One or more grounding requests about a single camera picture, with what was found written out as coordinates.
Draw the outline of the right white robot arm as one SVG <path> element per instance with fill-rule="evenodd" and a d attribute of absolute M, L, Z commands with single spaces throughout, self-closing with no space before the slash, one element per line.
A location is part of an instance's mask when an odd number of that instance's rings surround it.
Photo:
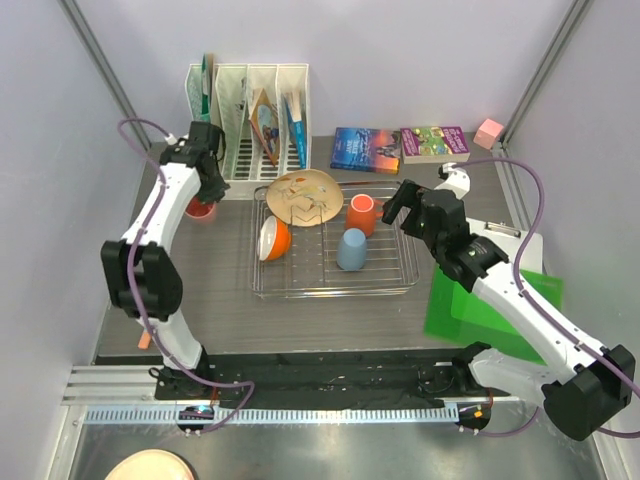
<path fill-rule="evenodd" d="M 606 347 L 531 288 L 506 252 L 471 232 L 453 191 L 405 180 L 385 202 L 383 222 L 392 223 L 402 209 L 408 211 L 402 231 L 422 240 L 446 277 L 500 313 L 544 361 L 536 365 L 475 342 L 455 360 L 457 391 L 472 395 L 490 387 L 515 395 L 542 408 L 577 441 L 629 405 L 639 392 L 633 354 L 622 345 Z"/>

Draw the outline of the blue plastic cup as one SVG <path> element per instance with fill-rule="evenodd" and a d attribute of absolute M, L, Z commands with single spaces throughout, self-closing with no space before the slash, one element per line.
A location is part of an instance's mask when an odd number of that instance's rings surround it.
<path fill-rule="evenodd" d="M 342 235 L 336 255 L 337 265 L 345 271 L 360 270 L 366 263 L 367 237 L 357 228 L 347 229 Z"/>

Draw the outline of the orange ceramic mug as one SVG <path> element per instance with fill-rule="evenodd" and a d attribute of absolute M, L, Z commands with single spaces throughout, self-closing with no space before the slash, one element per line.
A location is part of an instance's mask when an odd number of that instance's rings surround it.
<path fill-rule="evenodd" d="M 376 222 L 382 217 L 383 202 L 360 193 L 355 195 L 346 212 L 345 229 L 359 229 L 370 237 L 376 228 Z"/>

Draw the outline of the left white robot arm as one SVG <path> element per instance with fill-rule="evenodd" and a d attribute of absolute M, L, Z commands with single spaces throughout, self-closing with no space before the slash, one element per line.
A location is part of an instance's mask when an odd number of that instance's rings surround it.
<path fill-rule="evenodd" d="M 188 134 L 176 138 L 149 120 L 129 118 L 118 123 L 123 139 L 128 138 L 123 127 L 129 123 L 156 128 L 166 147 L 158 161 L 144 150 L 139 152 L 154 169 L 155 184 L 128 230 L 101 247 L 110 301 L 144 327 L 165 367 L 181 371 L 179 388 L 190 398 L 200 399 L 211 391 L 213 375 L 204 365 L 204 347 L 181 312 L 183 282 L 170 250 L 189 203 L 214 205 L 230 188 L 218 159 L 226 148 L 225 134 L 216 125 L 193 121 Z"/>

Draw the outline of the orange white bowl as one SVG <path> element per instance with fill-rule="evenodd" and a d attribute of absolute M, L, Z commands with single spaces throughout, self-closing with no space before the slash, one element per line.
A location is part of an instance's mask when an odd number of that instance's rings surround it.
<path fill-rule="evenodd" d="M 258 259 L 262 262 L 279 259 L 288 252 L 292 235 L 289 227 L 274 215 L 263 223 L 258 238 Z"/>

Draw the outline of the pink plastic cup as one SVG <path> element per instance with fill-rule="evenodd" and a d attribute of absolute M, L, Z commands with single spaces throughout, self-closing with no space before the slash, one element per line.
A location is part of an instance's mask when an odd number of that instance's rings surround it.
<path fill-rule="evenodd" d="M 202 203 L 194 196 L 187 205 L 185 214 L 194 220 L 212 220 L 216 215 L 216 204 Z"/>

